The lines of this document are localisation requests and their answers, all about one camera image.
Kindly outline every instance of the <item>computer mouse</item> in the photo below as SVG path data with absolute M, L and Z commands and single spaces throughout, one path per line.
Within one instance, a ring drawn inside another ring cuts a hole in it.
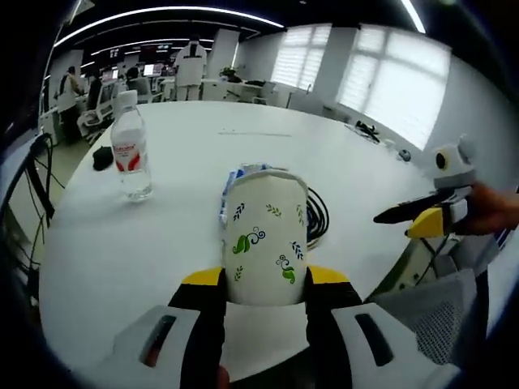
M 111 147 L 99 147 L 99 150 L 94 152 L 94 169 L 97 171 L 105 170 L 114 162 L 114 154 Z

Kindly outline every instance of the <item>plastic water bottle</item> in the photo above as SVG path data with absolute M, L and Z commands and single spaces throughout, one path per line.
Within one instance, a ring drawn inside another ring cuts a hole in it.
M 146 130 L 137 110 L 137 91 L 118 94 L 119 113 L 112 127 L 114 160 L 122 190 L 132 201 L 152 193 L 152 178 L 146 151 Z

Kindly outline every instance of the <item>ceiling light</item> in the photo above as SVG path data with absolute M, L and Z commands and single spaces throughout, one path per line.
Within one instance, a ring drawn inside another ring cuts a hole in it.
M 234 63 L 236 62 L 236 56 L 238 55 L 238 47 L 240 46 L 240 42 L 236 42 L 236 47 L 234 48 L 234 56 L 233 61 L 230 63 L 230 67 L 234 68 Z
M 99 53 L 102 53 L 103 51 L 111 50 L 111 49 L 118 49 L 119 47 L 143 45 L 143 44 L 147 44 L 147 43 L 165 42 L 165 41 L 189 41 L 189 38 L 152 39 L 150 41 L 140 41 L 140 42 L 126 43 L 124 45 L 107 47 L 106 49 L 96 51 L 95 53 L 92 53 L 90 55 L 98 55 Z M 214 40 L 213 39 L 200 39 L 200 42 L 210 42 L 210 43 L 213 43 Z
M 418 30 L 418 32 L 421 32 L 422 34 L 425 34 L 425 28 L 423 27 L 422 20 L 418 17 L 418 14 L 416 10 L 413 7 L 413 4 L 411 4 L 411 0 L 400 0 L 405 7 L 405 10 L 413 20 L 414 26 Z
M 95 62 L 95 61 L 92 61 L 92 62 L 89 62 L 89 63 L 85 63 L 84 65 L 81 65 L 81 69 L 83 69 L 84 67 L 87 67 L 87 66 L 93 65 L 94 63 L 96 63 L 96 62 Z
M 75 14 L 78 13 L 78 9 L 79 9 L 79 6 L 81 5 L 81 2 L 82 2 L 82 1 L 83 1 L 83 0 L 77 0 L 77 2 L 76 2 L 76 4 L 75 4 L 74 11 L 72 12 L 72 16 L 71 16 L 71 23 L 72 23 L 72 21 L 73 21 L 74 18 L 75 18 Z
M 110 16 L 108 18 L 97 20 L 96 22 L 87 24 L 86 26 L 84 26 L 84 27 L 82 27 L 82 28 L 80 28 L 78 30 L 75 30 L 74 32 L 71 32 L 69 35 L 63 37 L 62 39 L 60 39 L 59 41 L 57 41 L 54 44 L 54 47 L 60 46 L 61 43 L 65 42 L 65 41 L 68 41 L 69 39 L 71 39 L 72 37 L 80 34 L 81 32 L 87 31 L 90 28 L 94 28 L 96 26 L 99 26 L 100 24 L 109 22 L 111 20 L 116 20 L 116 19 L 124 18 L 125 16 L 138 15 L 138 14 L 143 14 L 143 13 L 146 13 L 146 12 L 154 12 L 154 11 L 207 11 L 207 12 L 216 12 L 216 13 L 220 13 L 220 14 L 228 14 L 228 15 L 240 16 L 242 18 L 257 20 L 259 22 L 270 24 L 270 25 L 278 27 L 278 28 L 284 28 L 285 27 L 282 24 L 278 24 L 278 23 L 275 23 L 275 22 L 273 22 L 271 20 L 263 19 L 263 18 L 260 18 L 258 16 L 244 14 L 242 12 L 237 12 L 237 11 L 224 10 L 224 9 L 221 9 L 221 8 L 213 8 L 213 7 L 210 7 L 210 6 L 157 6 L 157 7 L 153 7 L 153 8 L 144 8 L 142 10 L 134 10 L 134 11 L 123 12 L 121 14 L 117 14 L 117 15 Z

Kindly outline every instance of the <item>person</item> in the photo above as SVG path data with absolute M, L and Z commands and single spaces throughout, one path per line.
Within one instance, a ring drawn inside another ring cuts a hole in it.
M 62 119 L 65 141 L 69 144 L 81 139 L 77 125 L 79 110 L 75 104 L 76 95 L 83 95 L 83 90 L 79 87 L 78 80 L 75 77 L 75 68 L 71 66 L 58 86 L 58 112 Z
M 456 226 L 460 235 L 487 235 L 503 229 L 515 229 L 519 223 L 519 194 L 503 196 L 481 182 L 470 194 L 472 209 Z
M 190 37 L 186 47 L 175 58 L 177 73 L 177 101 L 198 100 L 200 85 L 208 64 L 208 55 L 197 35 Z
M 88 91 L 88 99 L 87 99 L 87 110 L 91 111 L 97 108 L 97 101 L 99 100 L 99 93 L 101 92 L 101 73 L 98 69 L 94 69 L 92 72 L 92 77 L 94 80 L 90 85 L 90 90 Z
M 139 78 L 139 69 L 137 66 L 133 66 L 127 71 L 127 80 L 132 81 L 133 79 Z

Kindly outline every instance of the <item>bottle cap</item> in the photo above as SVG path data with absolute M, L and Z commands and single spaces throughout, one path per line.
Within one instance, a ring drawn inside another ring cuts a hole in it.
M 120 92 L 117 95 L 117 101 L 119 103 L 119 107 L 133 107 L 137 105 L 137 91 L 125 91 Z

